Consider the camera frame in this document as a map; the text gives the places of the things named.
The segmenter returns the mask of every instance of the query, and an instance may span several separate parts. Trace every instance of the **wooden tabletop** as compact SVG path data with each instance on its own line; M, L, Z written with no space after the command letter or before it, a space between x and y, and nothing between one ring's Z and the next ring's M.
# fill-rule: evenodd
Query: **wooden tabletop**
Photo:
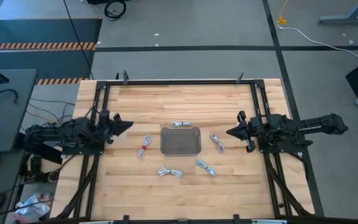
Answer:
M96 81L81 82L74 118L84 116L92 107L95 85ZM289 116L281 81L266 79L265 86L271 113ZM100 158L92 220L122 220L123 215L131 220L230 219L233 214L240 218L274 217L262 154L258 150L247 153L246 142L225 133L237 125L240 110L246 112L247 119L255 116L249 85L112 86L108 109L111 115L120 113L134 125L112 145L106 145ZM161 153L161 129L169 127L171 121L192 121L200 128L202 150L197 156L166 157ZM210 139L212 133L225 146L223 154ZM146 134L153 140L139 159L137 151ZM52 217L75 193L82 159L76 156L61 171ZM196 159L213 167L216 177L197 167ZM288 188L313 213L303 164L287 154L281 154L281 160ZM158 177L161 166L180 170L183 176Z

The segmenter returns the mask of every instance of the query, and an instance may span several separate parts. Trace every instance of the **white power cord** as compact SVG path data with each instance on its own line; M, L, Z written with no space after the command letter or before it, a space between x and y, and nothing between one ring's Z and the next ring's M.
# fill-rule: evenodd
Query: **white power cord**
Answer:
M158 171L158 177L162 177L163 175L169 174L169 173L175 175L176 177L183 176L183 173L178 170L169 170L165 167L161 167L161 169Z
M292 28L292 27L282 27L282 26L277 26L280 30L295 30L295 31L298 31L304 38L306 38L308 41L312 42L312 43L315 43L315 44L319 44L319 45L323 45L323 46L326 46L326 47L330 47L332 49L335 49L335 50L341 50L341 51L345 51L347 53L350 53L354 56L356 56L358 58L358 55L354 52L351 52L350 50L346 50L346 49L340 49L340 48L337 48L337 47L334 47L334 46L331 46L331 45L328 45L328 44L324 44L324 43L321 43L321 42L318 42L318 41L315 41L315 40L312 40L310 39L308 36L306 36L304 33L302 33L302 31L298 30L298 29L295 29L295 28Z
M213 168L207 166L204 161L197 159L197 162L195 162L195 164L196 164L197 166L199 166L199 167L202 167L202 168L206 169L206 171L208 172L208 174L209 174L211 177L215 177L215 176L216 176L216 170L214 170Z
M220 153L223 153L224 152L224 147L223 147L222 143L219 142L219 139L218 139L217 135L216 134L210 134L210 138L216 143L217 150Z
M139 151L137 152L137 157L138 158L143 158L144 156L144 150L147 148L147 146L149 146L149 143L151 142L151 135L150 134L147 134L145 137L144 137L144 140L143 140L143 145L141 146L141 148L139 149Z
M171 126L172 128L178 128L178 127L181 127L181 126L191 126L192 125L192 122L182 122L182 121L173 121L171 123Z

